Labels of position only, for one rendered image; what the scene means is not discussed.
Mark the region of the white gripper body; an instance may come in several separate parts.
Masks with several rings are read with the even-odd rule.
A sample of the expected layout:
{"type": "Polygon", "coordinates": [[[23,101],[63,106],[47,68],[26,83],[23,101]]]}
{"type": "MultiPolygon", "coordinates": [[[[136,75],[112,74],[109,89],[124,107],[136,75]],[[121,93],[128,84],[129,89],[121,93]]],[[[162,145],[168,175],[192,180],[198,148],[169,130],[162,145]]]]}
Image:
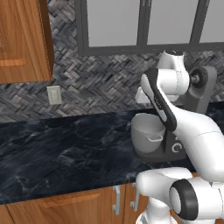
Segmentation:
{"type": "Polygon", "coordinates": [[[135,99],[136,102],[139,104],[151,103],[150,99],[147,97],[147,95],[144,93],[141,87],[138,88],[135,99]]]}

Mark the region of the silver mixer bowl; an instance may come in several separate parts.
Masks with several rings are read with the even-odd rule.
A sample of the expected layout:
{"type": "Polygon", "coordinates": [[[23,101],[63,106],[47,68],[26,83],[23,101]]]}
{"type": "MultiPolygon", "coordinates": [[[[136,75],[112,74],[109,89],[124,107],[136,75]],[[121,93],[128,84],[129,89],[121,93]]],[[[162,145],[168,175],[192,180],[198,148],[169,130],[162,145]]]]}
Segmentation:
{"type": "Polygon", "coordinates": [[[136,150],[151,153],[164,140],[165,126],[157,115],[140,113],[132,118],[130,133],[136,150]]]}

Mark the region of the grey stand mixer base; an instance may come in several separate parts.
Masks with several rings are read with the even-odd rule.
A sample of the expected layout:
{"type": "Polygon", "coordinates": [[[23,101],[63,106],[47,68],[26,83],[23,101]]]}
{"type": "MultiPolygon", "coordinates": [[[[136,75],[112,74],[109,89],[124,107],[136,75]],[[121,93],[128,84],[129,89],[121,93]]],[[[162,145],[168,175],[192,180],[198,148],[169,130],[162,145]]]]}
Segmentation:
{"type": "Polygon", "coordinates": [[[171,162],[186,158],[183,144],[169,130],[164,133],[164,140],[161,145],[151,153],[142,153],[133,146],[137,158],[150,163],[171,162]]]}

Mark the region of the wooden base cupboard door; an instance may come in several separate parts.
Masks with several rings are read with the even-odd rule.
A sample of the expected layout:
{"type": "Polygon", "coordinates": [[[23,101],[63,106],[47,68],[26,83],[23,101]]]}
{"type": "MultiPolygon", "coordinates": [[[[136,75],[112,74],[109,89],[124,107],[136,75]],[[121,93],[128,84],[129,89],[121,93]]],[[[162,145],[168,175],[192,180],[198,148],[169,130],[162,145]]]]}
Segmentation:
{"type": "Polygon", "coordinates": [[[135,224],[138,216],[147,206],[148,198],[140,194],[138,210],[136,212],[133,211],[133,208],[130,206],[130,202],[135,200],[135,188],[132,184],[133,183],[129,183],[125,186],[124,224],[135,224]]]}

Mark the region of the wooden base cupboard front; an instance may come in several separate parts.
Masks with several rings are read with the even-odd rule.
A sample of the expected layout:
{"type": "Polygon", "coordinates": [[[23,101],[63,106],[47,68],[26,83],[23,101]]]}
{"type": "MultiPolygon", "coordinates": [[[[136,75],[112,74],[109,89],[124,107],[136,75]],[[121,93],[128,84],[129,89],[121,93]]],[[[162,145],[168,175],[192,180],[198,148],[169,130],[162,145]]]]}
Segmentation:
{"type": "Polygon", "coordinates": [[[121,187],[120,213],[113,186],[43,199],[10,203],[6,207],[15,224],[123,224],[125,185],[121,187]]]}

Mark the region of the pale wall socket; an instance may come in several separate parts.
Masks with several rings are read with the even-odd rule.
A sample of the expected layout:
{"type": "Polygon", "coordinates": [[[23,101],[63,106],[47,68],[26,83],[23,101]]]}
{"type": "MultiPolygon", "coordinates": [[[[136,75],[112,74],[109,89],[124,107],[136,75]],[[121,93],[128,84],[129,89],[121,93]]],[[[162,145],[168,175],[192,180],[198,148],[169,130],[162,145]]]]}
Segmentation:
{"type": "Polygon", "coordinates": [[[46,90],[51,105],[60,105],[62,103],[60,86],[49,86],[46,90]]]}

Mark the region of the wooden wall cupboard door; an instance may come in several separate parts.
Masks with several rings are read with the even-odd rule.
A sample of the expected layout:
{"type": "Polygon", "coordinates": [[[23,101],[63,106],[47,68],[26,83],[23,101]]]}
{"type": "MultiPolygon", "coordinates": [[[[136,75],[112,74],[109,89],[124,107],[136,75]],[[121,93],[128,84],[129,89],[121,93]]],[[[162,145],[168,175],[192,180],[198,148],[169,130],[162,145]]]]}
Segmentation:
{"type": "Polygon", "coordinates": [[[46,0],[0,0],[0,60],[24,58],[24,66],[0,67],[0,84],[49,81],[54,50],[46,0]]]}

